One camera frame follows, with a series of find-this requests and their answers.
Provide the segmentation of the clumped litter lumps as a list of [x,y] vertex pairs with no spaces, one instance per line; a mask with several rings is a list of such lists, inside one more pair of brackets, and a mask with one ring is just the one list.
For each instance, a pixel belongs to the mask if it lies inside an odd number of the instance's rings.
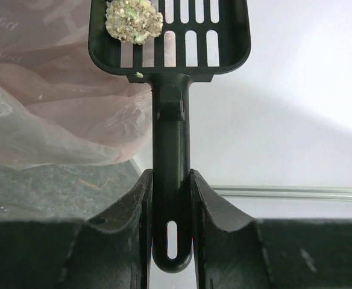
[[163,15],[151,1],[110,1],[106,3],[105,28],[122,43],[143,45],[161,35]]

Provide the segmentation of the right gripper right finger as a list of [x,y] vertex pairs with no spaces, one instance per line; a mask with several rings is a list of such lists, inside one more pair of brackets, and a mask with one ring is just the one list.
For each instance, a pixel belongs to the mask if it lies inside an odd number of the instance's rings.
[[256,221],[190,173],[198,288],[271,288]]

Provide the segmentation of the black slotted litter scoop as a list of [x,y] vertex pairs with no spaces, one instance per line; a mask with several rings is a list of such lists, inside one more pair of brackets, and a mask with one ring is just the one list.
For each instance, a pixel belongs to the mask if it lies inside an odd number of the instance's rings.
[[159,269],[178,273],[192,258],[189,87],[246,62],[251,51],[248,4],[188,1],[183,22],[180,1],[159,1],[159,12],[173,20],[154,39],[151,67],[144,65],[138,45],[132,48],[132,65],[121,65],[122,43],[105,28],[106,8],[105,1],[91,3],[89,54],[101,70],[151,86],[152,256]]

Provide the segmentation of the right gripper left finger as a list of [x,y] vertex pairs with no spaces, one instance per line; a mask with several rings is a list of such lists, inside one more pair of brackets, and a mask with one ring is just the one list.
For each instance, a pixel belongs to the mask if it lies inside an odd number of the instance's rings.
[[75,238],[60,288],[148,288],[152,246],[152,171],[90,218]]

